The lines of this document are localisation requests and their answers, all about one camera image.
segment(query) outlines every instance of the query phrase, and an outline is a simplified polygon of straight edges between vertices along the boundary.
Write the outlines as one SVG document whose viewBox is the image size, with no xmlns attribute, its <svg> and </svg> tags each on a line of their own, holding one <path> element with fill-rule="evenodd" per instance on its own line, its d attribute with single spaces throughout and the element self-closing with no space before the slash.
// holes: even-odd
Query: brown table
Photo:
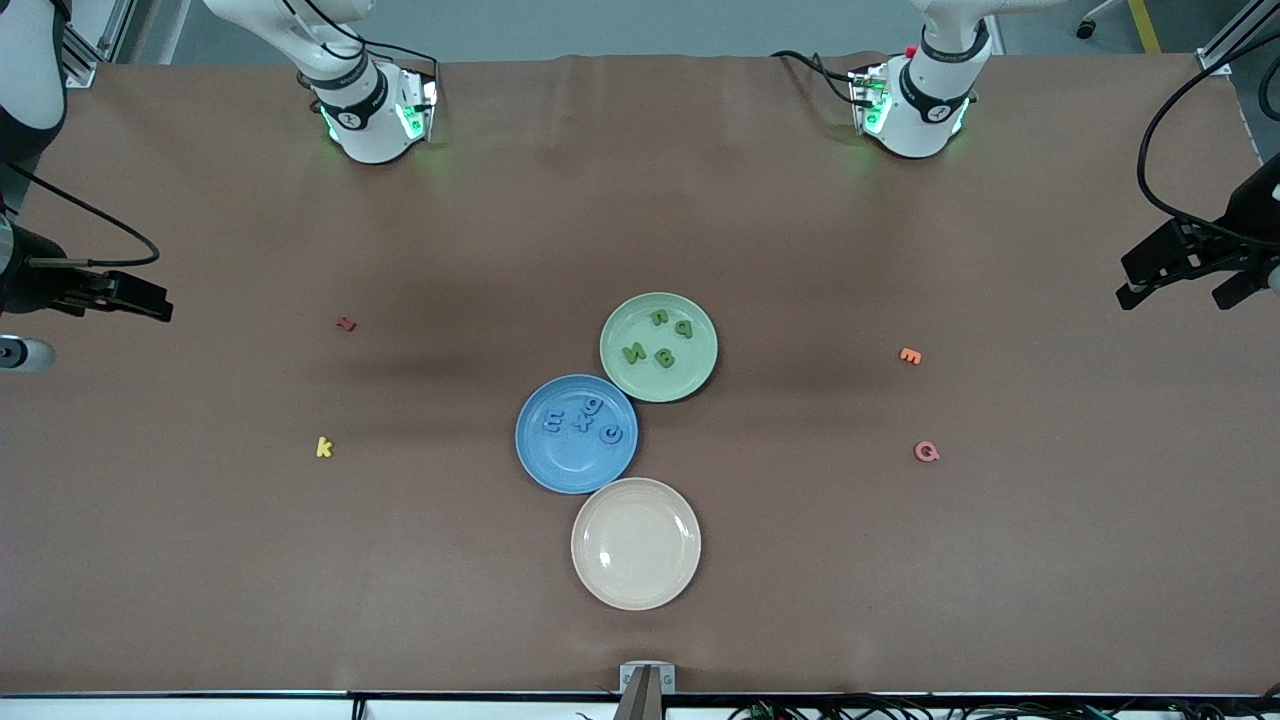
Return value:
<svg viewBox="0 0 1280 720">
<path fill-rule="evenodd" d="M 458 65 L 438 142 L 388 167 L 325 140 L 292 69 L 104 68 L 41 174 L 160 242 L 140 274 L 177 311 L 3 319 L 60 360 L 0 379 L 0 689 L 593 689 L 659 657 L 689 691 L 1257 692 L 1277 306 L 1112 296 L 1162 222 L 1138 138 L 1193 68 L 998 58 L 906 161 L 780 60 Z M 1213 79 L 1152 177 L 1213 215 L 1256 167 Z M 136 251 L 41 192 L 23 220 Z M 639 406 L 632 473 L 705 552 L 628 614 L 511 434 L 654 290 L 722 355 Z"/>
</svg>

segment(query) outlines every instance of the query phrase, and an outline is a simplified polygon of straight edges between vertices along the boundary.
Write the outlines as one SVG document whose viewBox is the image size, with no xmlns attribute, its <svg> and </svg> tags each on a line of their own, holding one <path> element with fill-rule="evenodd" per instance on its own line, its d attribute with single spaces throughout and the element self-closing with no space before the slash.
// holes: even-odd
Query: green plate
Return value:
<svg viewBox="0 0 1280 720">
<path fill-rule="evenodd" d="M 648 402 L 687 397 L 710 377 L 718 354 L 712 319 L 696 302 L 669 292 L 627 300 L 600 333 L 604 374 Z"/>
</svg>

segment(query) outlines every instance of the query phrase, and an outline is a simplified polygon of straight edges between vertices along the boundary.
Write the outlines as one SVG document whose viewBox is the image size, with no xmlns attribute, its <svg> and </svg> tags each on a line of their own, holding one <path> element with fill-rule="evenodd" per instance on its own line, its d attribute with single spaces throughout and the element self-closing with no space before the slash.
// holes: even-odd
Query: blue plate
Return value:
<svg viewBox="0 0 1280 720">
<path fill-rule="evenodd" d="M 622 477 L 640 442 L 631 401 L 595 375 L 564 375 L 534 391 L 516 420 L 520 464 L 548 489 L 595 492 Z"/>
</svg>

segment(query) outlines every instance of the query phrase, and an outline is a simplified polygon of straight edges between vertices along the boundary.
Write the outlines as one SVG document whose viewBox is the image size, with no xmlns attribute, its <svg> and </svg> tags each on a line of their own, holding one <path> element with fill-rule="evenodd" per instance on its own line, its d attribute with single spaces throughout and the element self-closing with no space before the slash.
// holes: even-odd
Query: plate rim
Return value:
<svg viewBox="0 0 1280 720">
<path fill-rule="evenodd" d="M 707 318 L 707 325 L 712 329 L 712 340 L 716 341 L 716 356 L 712 360 L 710 368 L 707 369 L 707 375 L 694 387 L 694 389 L 689 391 L 685 395 L 681 395 L 680 397 L 654 398 L 654 397 L 644 397 L 644 396 L 636 395 L 634 392 L 630 392 L 627 388 L 630 387 L 630 388 L 634 389 L 635 386 L 631 384 L 631 383 L 623 384 L 622 382 L 618 380 L 618 378 L 614 378 L 613 373 L 609 372 L 609 363 L 608 363 L 608 360 L 605 360 L 605 356 L 608 355 L 608 351 L 607 351 L 605 345 L 604 345 L 604 333 L 609 329 L 609 323 L 613 322 L 613 318 L 616 318 L 618 315 L 618 313 L 622 311 L 623 307 L 626 307 L 627 305 L 630 305 L 632 302 L 636 302 L 636 301 L 639 301 L 639 300 L 641 300 L 644 297 L 649 297 L 652 295 L 662 295 L 662 296 L 667 296 L 667 297 L 677 297 L 677 299 L 682 300 L 684 302 L 687 302 L 687 304 L 692 305 L 694 307 L 696 307 L 698 311 L 703 314 L 703 318 Z M 686 297 L 684 295 L 680 295 L 678 292 L 667 292 L 664 290 L 655 290 L 655 291 L 650 291 L 650 292 L 641 292 L 640 295 L 635 295 L 635 296 L 631 296 L 631 297 L 623 300 L 617 307 L 613 309 L 612 313 L 609 313 L 609 316 L 604 319 L 604 324 L 600 327 L 600 340 L 599 340 L 598 345 L 599 345 L 599 354 L 600 354 L 600 368 L 604 370 L 604 375 L 609 379 L 611 383 L 613 383 L 618 389 L 622 391 L 622 395 L 626 395 L 628 397 L 634 397 L 634 398 L 636 398 L 636 400 L 639 400 L 641 402 L 678 402 L 678 401 L 681 401 L 681 400 L 684 400 L 684 398 L 694 395 L 695 392 L 698 392 L 699 389 L 701 389 L 703 386 L 707 384 L 707 380 L 710 379 L 712 373 L 716 370 L 716 365 L 719 363 L 719 332 L 716 329 L 716 322 L 712 320 L 710 313 L 708 313 L 705 307 L 703 307 L 698 302 L 690 300 L 689 297 Z"/>
<path fill-rule="evenodd" d="M 536 475 L 534 475 L 532 470 L 529 469 L 529 461 L 525 457 L 525 454 L 522 452 L 522 443 L 520 442 L 520 428 L 521 428 L 521 419 L 524 419 L 525 413 L 529 410 L 529 404 L 532 402 L 535 397 L 538 397 L 538 393 L 540 393 L 544 389 L 547 389 L 547 387 L 550 386 L 550 384 L 554 384 L 554 383 L 558 383 L 558 382 L 562 382 L 562 380 L 566 380 L 566 379 L 576 379 L 576 378 L 589 378 L 593 382 L 602 382 L 608 388 L 612 388 L 613 391 L 616 391 L 622 397 L 625 407 L 630 411 L 631 420 L 635 424 L 635 433 L 632 433 L 635 437 L 634 437 L 634 439 L 631 442 L 631 446 L 632 446 L 631 447 L 631 457 L 627 459 L 627 464 L 622 468 L 621 471 L 618 471 L 618 477 L 617 478 L 613 478 L 612 480 L 605 480 L 604 484 L 594 487 L 594 488 L 580 489 L 580 491 L 566 491 L 566 489 L 554 488 L 554 487 L 547 484 L 545 482 L 541 480 L 541 478 L 538 478 Z M 515 430 L 513 430 L 512 436 L 513 436 L 512 439 L 515 441 L 515 446 L 516 446 L 516 460 L 520 461 L 520 466 L 525 470 L 525 475 L 527 475 L 530 479 L 532 479 L 540 487 L 544 487 L 544 488 L 547 488 L 547 489 L 549 489 L 552 492 L 559 493 L 559 495 L 590 495 L 590 493 L 599 492 L 600 489 L 608 487 L 609 483 L 618 482 L 626 474 L 627 469 L 631 468 L 631 462 L 635 461 L 636 452 L 639 452 L 639 450 L 640 450 L 640 415 L 636 414 L 635 405 L 631 404 L 631 397 L 627 396 L 627 393 L 622 388 L 620 388 L 617 386 L 617 383 L 614 383 L 612 379 L 609 379 L 609 378 L 602 378 L 599 375 L 593 375 L 590 373 L 568 373 L 566 375 L 558 375 L 558 377 L 554 377 L 554 378 L 544 382 L 543 384 L 538 386 L 538 388 L 534 389 L 534 392 L 529 393 L 529 397 L 525 398 L 524 405 L 520 406 L 520 413 L 516 414 L 516 427 L 515 427 Z"/>
<path fill-rule="evenodd" d="M 591 588 L 591 584 L 586 582 L 586 578 L 584 577 L 584 573 L 582 573 L 582 562 L 579 559 L 579 552 L 577 552 L 579 530 L 581 529 L 582 523 L 585 521 L 584 520 L 584 515 L 586 514 L 588 509 L 593 507 L 593 501 L 595 501 L 596 496 L 599 496 L 600 493 L 603 493 L 605 491 L 609 491 L 611 488 L 626 487 L 627 484 L 649 484 L 649 486 L 657 486 L 660 491 L 668 493 L 669 496 L 675 496 L 676 498 L 678 498 L 680 502 L 684 503 L 685 509 L 689 510 L 689 518 L 692 520 L 694 538 L 695 538 L 695 546 L 696 546 L 696 553 L 694 556 L 692 569 L 689 571 L 689 577 L 685 578 L 685 580 L 682 583 L 680 583 L 680 587 L 675 588 L 675 591 L 669 594 L 669 597 L 659 596 L 660 600 L 658 602 L 655 602 L 655 603 L 653 603 L 653 605 L 645 605 L 645 606 L 636 606 L 636 607 L 628 607 L 628 606 L 617 605 L 614 602 L 611 602 L 611 601 L 600 597 L 600 594 L 596 593 Z M 604 502 L 604 500 L 605 498 L 602 498 L 602 500 L 596 501 L 595 505 L 599 505 L 599 502 Z M 603 602 L 604 605 L 608 605 L 609 607 L 613 607 L 613 609 L 617 609 L 617 610 L 626 610 L 626 611 L 630 611 L 630 612 L 643 612 L 645 610 L 655 610 L 655 609 L 662 607 L 663 605 L 667 605 L 668 602 L 676 600 L 677 597 L 680 597 L 689 588 L 689 585 L 694 582 L 694 577 L 698 574 L 698 568 L 703 562 L 703 525 L 698 520 L 698 512 L 694 511 L 694 506 L 690 505 L 689 498 L 686 498 L 684 495 L 680 493 L 680 491 L 677 491 L 676 488 L 671 487 L 669 484 L 667 484 L 667 483 L 664 483 L 662 480 L 655 480 L 653 478 L 643 477 L 643 475 L 634 475 L 634 477 L 630 477 L 630 478 L 618 478 L 618 479 L 613 480 L 612 483 L 608 483 L 604 487 L 602 487 L 600 489 L 598 489 L 594 493 L 591 493 L 591 496 L 586 498 L 586 502 L 584 502 L 582 506 L 579 507 L 577 515 L 573 518 L 573 529 L 572 529 L 572 532 L 570 533 L 570 537 L 568 537 L 568 555 L 570 555 L 570 559 L 573 561 L 573 571 L 577 574 L 577 580 L 582 584 L 584 588 L 586 588 L 586 592 L 591 593 L 591 597 L 594 597 L 595 600 L 599 600 L 600 602 Z"/>
</svg>

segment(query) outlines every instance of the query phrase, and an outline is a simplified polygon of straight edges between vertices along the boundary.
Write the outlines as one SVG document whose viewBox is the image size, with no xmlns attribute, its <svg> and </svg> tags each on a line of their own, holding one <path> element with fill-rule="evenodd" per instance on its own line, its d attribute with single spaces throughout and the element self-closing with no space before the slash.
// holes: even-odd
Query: white plate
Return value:
<svg viewBox="0 0 1280 720">
<path fill-rule="evenodd" d="M 703 534 L 678 492 L 649 478 L 625 478 L 582 503 L 570 551 L 577 577 L 600 601 L 653 610 L 694 579 Z"/>
</svg>

